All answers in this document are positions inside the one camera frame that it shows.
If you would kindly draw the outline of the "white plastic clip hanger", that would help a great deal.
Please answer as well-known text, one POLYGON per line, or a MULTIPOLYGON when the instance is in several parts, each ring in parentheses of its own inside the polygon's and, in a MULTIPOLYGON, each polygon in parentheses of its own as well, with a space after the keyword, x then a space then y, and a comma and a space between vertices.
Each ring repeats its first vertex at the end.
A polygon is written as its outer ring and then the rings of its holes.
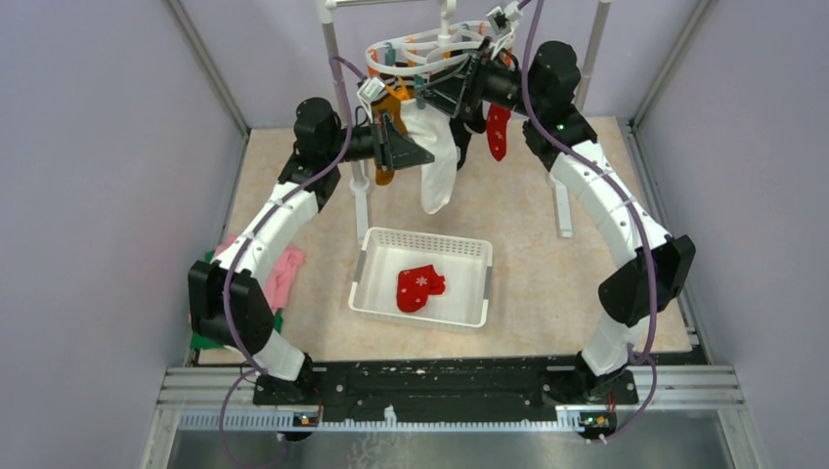
POLYGON ((369 45, 365 51, 369 72, 400 77, 428 77, 459 64, 466 54, 478 49, 489 52, 494 58, 511 51, 522 17, 511 34, 497 36, 486 15, 482 20, 455 22, 458 3, 440 1, 438 5, 438 27, 369 45))

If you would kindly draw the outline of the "mustard yellow sock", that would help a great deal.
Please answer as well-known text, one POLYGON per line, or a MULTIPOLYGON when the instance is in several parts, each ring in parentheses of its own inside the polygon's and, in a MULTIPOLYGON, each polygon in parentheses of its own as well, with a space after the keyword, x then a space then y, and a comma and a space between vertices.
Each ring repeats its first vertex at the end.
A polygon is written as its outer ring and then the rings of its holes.
MULTIPOLYGON (((413 98, 414 88, 404 81, 402 77, 395 77, 384 89, 384 94, 372 103, 372 114, 379 120, 382 113, 387 113, 391 118, 394 129, 401 135, 407 136, 408 129, 401 117, 402 102, 413 98)), ((383 167, 379 162, 375 164, 374 178, 378 186, 388 186, 395 177, 395 171, 383 167)))

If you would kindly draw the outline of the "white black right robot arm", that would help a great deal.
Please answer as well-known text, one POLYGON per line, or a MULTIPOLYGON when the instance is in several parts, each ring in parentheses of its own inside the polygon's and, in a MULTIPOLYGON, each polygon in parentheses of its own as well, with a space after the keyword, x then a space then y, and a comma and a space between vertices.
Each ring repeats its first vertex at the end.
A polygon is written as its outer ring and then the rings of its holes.
POLYGON ((696 247, 648 215, 606 158, 597 134, 573 100, 581 81, 572 46, 546 41, 535 56, 505 64, 488 41, 434 74, 417 96, 451 118, 468 118, 482 103, 527 117, 527 148, 588 212, 605 240, 616 271, 597 287, 603 309, 596 330, 554 385, 598 403, 631 362, 644 337, 653 342, 656 320, 684 288, 696 247))

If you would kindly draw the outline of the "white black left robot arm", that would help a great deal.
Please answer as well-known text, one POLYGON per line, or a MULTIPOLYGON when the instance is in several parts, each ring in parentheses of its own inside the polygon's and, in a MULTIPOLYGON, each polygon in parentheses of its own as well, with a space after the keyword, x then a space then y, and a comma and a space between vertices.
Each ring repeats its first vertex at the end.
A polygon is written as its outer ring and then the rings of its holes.
POLYGON ((188 290, 193 332, 237 350, 260 374, 277 379, 286 401, 301 404, 314 388, 310 360, 275 330, 264 293, 269 274, 332 196, 340 162, 374 160, 390 170, 431 163, 435 156, 402 133, 389 113, 350 127, 320 97, 298 105, 293 133, 292 153, 259 213, 213 260, 191 266, 188 290))

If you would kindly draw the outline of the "white sock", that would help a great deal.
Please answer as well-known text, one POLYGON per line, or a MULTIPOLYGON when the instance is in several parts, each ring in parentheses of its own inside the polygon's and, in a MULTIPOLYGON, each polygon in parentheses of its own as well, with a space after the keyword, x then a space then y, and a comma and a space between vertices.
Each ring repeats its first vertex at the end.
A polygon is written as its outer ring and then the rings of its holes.
POLYGON ((419 108, 416 99, 401 102, 400 116, 408 136, 434 156, 420 166, 420 204, 425 213, 434 215, 450 202, 458 172, 450 118, 431 105, 419 108))

